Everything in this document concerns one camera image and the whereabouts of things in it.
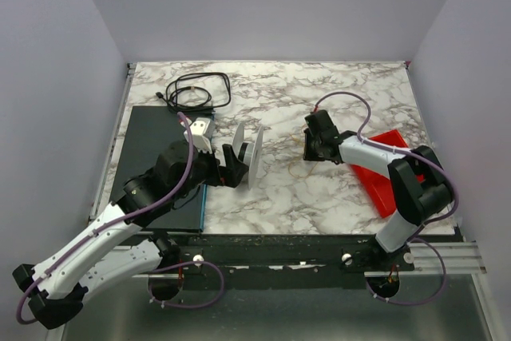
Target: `red tray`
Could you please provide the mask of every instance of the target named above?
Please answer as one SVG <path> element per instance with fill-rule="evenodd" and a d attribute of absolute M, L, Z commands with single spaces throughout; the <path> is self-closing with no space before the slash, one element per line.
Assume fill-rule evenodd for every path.
<path fill-rule="evenodd" d="M 397 129 L 372 137 L 371 140 L 387 145 L 394 145 L 396 147 L 408 148 L 408 145 Z M 357 165 L 351 165 L 351 168 L 366 189 L 374 205 L 376 205 L 380 216 L 388 217 L 394 213 L 396 204 L 394 202 L 394 194 L 392 193 L 392 185 L 389 179 Z"/>

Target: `white marble surface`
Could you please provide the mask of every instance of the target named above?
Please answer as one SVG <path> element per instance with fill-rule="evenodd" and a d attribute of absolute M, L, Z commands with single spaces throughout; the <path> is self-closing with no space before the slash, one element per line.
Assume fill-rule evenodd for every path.
<path fill-rule="evenodd" d="M 207 233 L 368 234 L 385 223 L 353 172 L 346 165 L 320 163 L 306 179 L 296 179 L 288 165 L 303 151 L 291 139 L 302 140 L 304 117 L 325 93 L 344 89 L 365 97 L 373 116 L 364 133 L 370 137 L 398 129 L 409 146 L 427 144 L 418 108 L 402 63 L 282 63 L 282 62 L 161 62 L 139 63 L 129 91 L 109 166 L 100 209 L 108 203 L 126 127 L 134 105 L 163 105 L 164 92 L 186 73 L 225 72 L 232 83 L 232 103 L 218 109 L 213 144 L 230 143 L 242 121 L 252 140 L 264 125 L 263 155 L 255 187 L 208 188 L 204 231 Z M 220 79 L 207 80 L 215 104 L 226 99 Z M 190 100 L 198 100 L 191 95 Z M 327 109 L 339 131 L 356 130 L 366 116 L 359 101 L 332 97 Z M 306 175 L 311 163 L 298 161 L 294 174 Z M 424 233 L 453 233 L 445 220 Z"/>

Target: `screw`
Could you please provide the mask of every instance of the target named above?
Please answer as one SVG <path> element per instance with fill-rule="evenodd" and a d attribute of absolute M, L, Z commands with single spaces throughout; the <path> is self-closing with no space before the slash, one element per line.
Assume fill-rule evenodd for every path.
<path fill-rule="evenodd" d="M 202 255 L 194 255 L 193 256 L 193 261 L 199 261 L 198 264 L 195 264 L 196 267 L 199 267 L 200 264 L 204 261 L 204 257 Z"/>
<path fill-rule="evenodd" d="M 402 259 L 405 260 L 405 263 L 407 264 L 414 263 L 414 255 L 412 255 L 410 252 L 407 252 L 404 255 L 402 255 Z"/>
<path fill-rule="evenodd" d="M 344 265 L 351 265 L 353 263 L 353 260 L 351 259 L 351 254 L 349 253 L 344 253 L 343 256 L 341 257 L 341 261 L 343 262 Z"/>

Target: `gray wall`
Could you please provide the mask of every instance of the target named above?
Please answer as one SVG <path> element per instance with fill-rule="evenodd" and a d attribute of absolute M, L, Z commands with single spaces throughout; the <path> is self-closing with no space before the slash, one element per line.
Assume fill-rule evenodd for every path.
<path fill-rule="evenodd" d="M 41 340 L 10 273 L 84 227 L 126 68 L 92 0 L 0 4 L 0 339 Z"/>
<path fill-rule="evenodd" d="M 409 60 L 445 0 L 94 0 L 130 61 Z"/>
<path fill-rule="evenodd" d="M 511 335 L 509 176 L 511 0 L 448 0 L 415 56 L 412 86 L 429 134 L 459 184 Z"/>

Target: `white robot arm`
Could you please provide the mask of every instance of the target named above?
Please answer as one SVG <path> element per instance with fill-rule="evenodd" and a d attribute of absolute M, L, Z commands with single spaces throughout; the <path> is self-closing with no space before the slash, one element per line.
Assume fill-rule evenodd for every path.
<path fill-rule="evenodd" d="M 427 164 L 441 168 L 431 148 L 420 146 L 411 150 L 411 156 L 369 146 L 354 132 L 339 133 L 325 110 L 314 111 L 305 121 L 304 160 L 359 165 L 390 179 L 397 212 L 374 237 L 375 251 L 380 255 L 402 248 L 430 216 L 453 200 L 445 177 Z M 417 161 L 417 157 L 426 161 Z M 418 175 L 424 177 L 422 182 Z"/>
<path fill-rule="evenodd" d="M 118 281 L 150 272 L 162 263 L 176 264 L 179 258 L 175 244 L 157 236 L 123 252 L 111 251 L 170 211 L 176 200 L 199 185 L 235 188 L 249 173 L 255 173 L 262 129 L 256 145 L 245 145 L 251 145 L 254 156 L 235 153 L 233 146 L 241 143 L 223 145 L 222 166 L 210 144 L 214 122 L 200 118 L 191 127 L 188 120 L 184 125 L 187 140 L 172 143 L 159 155 L 154 167 L 128 180 L 122 193 L 63 249 L 39 264 L 22 264 L 13 271 L 16 283 L 24 291 L 18 305 L 18 322 L 29 323 L 21 316 L 25 299 L 29 300 L 35 319 L 52 329 L 72 319 L 85 301 Z"/>

